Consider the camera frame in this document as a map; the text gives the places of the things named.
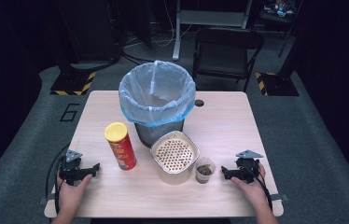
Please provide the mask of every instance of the chair backrest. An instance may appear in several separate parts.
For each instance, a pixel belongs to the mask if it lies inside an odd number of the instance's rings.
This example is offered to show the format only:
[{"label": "chair backrest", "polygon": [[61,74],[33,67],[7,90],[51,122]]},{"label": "chair backrest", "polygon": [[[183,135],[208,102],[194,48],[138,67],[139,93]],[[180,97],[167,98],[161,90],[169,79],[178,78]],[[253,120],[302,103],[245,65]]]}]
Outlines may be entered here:
[{"label": "chair backrest", "polygon": [[264,45],[264,37],[257,32],[230,27],[203,28],[197,33],[195,41],[196,46],[213,44],[257,51]]}]

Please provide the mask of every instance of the human hand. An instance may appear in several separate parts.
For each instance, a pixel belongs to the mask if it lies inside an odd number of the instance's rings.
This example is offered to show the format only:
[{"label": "human hand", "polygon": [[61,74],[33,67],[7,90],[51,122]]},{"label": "human hand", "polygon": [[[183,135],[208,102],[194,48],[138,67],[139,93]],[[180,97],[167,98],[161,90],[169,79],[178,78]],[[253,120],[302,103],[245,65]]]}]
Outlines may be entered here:
[{"label": "human hand", "polygon": [[[261,163],[258,163],[259,181],[264,183],[265,169]],[[267,202],[267,196],[265,195],[265,190],[261,184],[255,180],[250,184],[246,184],[244,181],[240,180],[237,177],[230,179],[235,185],[241,189],[244,193],[245,198],[251,203],[254,210],[256,211],[257,223],[270,223],[277,224],[279,223]]]},{"label": "human hand", "polygon": [[[260,162],[258,163],[258,168],[260,173],[258,179],[263,182],[263,178],[265,177],[265,169]],[[250,184],[246,184],[244,181],[240,180],[237,177],[233,177],[230,180],[235,185],[237,185],[239,189],[241,189],[241,191],[244,193],[245,198],[252,204],[255,209],[265,204],[268,205],[265,191],[257,180],[253,181]]]},{"label": "human hand", "polygon": [[91,182],[92,175],[86,175],[78,186],[70,186],[63,182],[57,175],[57,184],[60,186],[58,216],[52,223],[71,223],[76,215],[77,209],[81,205],[85,189]]}]

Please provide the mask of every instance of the black equipment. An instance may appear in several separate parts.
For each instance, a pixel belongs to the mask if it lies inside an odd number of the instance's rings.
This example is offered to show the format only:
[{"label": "black equipment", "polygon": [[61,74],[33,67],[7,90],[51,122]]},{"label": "black equipment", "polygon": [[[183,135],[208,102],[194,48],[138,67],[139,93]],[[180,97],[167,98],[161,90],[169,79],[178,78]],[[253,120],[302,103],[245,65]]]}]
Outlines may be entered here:
[{"label": "black equipment", "polygon": [[[92,168],[80,169],[79,165],[81,164],[81,153],[67,150],[66,155],[62,155],[58,159],[57,163],[57,172],[55,174],[55,209],[59,213],[59,196],[61,191],[62,183],[65,181],[66,184],[74,186],[74,182],[78,180],[83,180],[85,176],[92,175],[96,177],[96,173],[100,169],[100,163],[97,163]],[[59,178],[62,179],[62,183],[58,183],[57,174],[59,172]]]},{"label": "black equipment", "polygon": [[258,163],[259,160],[239,158],[236,161],[238,170],[229,170],[221,166],[221,172],[224,174],[225,179],[231,179],[235,176],[249,184],[254,181],[254,178],[258,178]]}]

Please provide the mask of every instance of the finger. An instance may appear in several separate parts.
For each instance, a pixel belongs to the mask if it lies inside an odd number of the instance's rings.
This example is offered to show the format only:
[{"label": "finger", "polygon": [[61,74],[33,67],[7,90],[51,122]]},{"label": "finger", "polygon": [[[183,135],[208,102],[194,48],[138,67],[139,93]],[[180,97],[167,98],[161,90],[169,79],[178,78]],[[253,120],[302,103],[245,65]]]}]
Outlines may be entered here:
[{"label": "finger", "polygon": [[81,187],[82,189],[85,189],[88,186],[88,184],[91,182],[91,180],[92,180],[92,175],[86,175],[84,179],[81,181],[81,183],[79,183],[78,186]]},{"label": "finger", "polygon": [[264,178],[265,177],[265,168],[261,164],[261,162],[258,163],[258,168],[259,168],[259,173],[262,175],[262,178]]},{"label": "finger", "polygon": [[245,182],[240,180],[238,177],[233,176],[230,181],[232,181],[232,183],[234,183],[235,185],[237,185],[240,189],[244,189],[244,187],[246,186]]}]

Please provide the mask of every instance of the hazard tape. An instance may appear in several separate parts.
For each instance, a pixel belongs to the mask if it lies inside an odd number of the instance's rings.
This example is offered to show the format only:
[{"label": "hazard tape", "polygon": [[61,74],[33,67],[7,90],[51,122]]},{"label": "hazard tape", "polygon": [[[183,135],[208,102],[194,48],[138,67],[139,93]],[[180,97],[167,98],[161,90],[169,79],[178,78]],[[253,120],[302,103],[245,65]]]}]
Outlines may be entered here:
[{"label": "hazard tape", "polygon": [[87,79],[87,82],[84,85],[84,88],[81,91],[51,91],[50,94],[53,95],[85,95],[88,92],[88,89],[91,87],[93,78],[95,77],[96,73],[90,74],[90,76]]},{"label": "hazard tape", "polygon": [[256,73],[257,83],[258,83],[259,90],[261,91],[261,94],[268,95],[267,89],[265,88],[265,84],[262,81],[262,74],[276,76],[276,73]]}]

